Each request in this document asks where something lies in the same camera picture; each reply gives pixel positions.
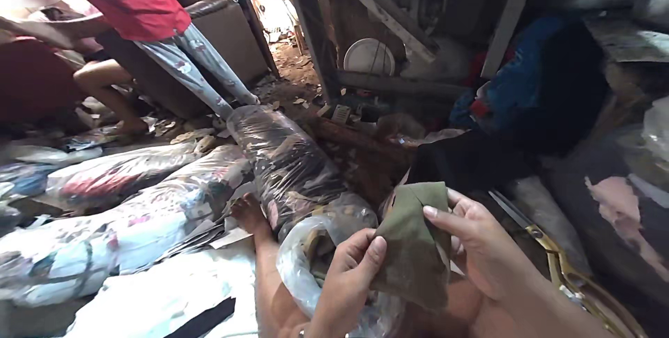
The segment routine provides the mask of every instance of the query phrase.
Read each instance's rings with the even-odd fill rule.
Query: gold scissors
[[[551,282],[570,300],[599,318],[604,327],[620,338],[648,338],[634,316],[610,293],[587,276],[578,273],[567,260],[564,250],[551,240],[538,225],[527,218],[500,192],[488,192],[499,206],[546,250]]]

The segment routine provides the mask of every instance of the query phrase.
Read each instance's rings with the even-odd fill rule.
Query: wooden plank
[[[350,86],[391,94],[407,94],[421,97],[443,98],[455,101],[470,88],[441,82],[422,81],[400,77],[377,76],[355,71],[337,70],[337,78],[342,86]]]
[[[292,0],[292,2],[300,19],[302,32],[305,33],[314,70],[321,80],[323,98],[326,102],[333,103],[332,98],[340,96],[339,86],[330,77],[334,75],[337,63],[333,59],[335,51],[332,42],[325,34],[321,7],[318,5],[318,0]]]
[[[439,50],[437,43],[393,0],[359,1],[423,60],[428,63],[435,60],[434,53]]]
[[[504,11],[502,11],[502,17],[497,24],[495,35],[488,48],[488,55],[486,55],[483,70],[481,70],[481,77],[492,79],[492,77],[497,74],[497,70],[499,70],[502,60],[504,59],[508,43],[513,36],[513,31],[518,24],[518,19],[521,17],[521,13],[525,8],[526,1],[527,0],[506,0],[506,6]]]

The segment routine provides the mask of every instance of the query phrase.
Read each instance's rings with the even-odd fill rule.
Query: olive green fabric
[[[451,238],[423,216],[423,206],[448,209],[447,188],[440,183],[400,185],[385,219],[376,231],[388,243],[385,259],[371,289],[395,294],[423,308],[446,306]]]

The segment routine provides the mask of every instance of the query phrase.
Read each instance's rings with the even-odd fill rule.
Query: hand
[[[454,261],[481,292],[500,300],[527,274],[539,274],[485,206],[453,189],[448,189],[448,201],[453,214],[431,206],[425,206],[423,213],[454,236]]]
[[[369,285],[379,272],[387,244],[366,228],[339,244],[306,336],[344,337],[357,324]]]

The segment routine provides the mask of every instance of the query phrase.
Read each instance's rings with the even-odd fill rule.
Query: red cloth
[[[74,84],[73,72],[41,41],[0,45],[0,122],[34,121],[74,109],[86,96]]]
[[[183,33],[191,17],[177,0],[88,0],[123,39],[158,41]]]

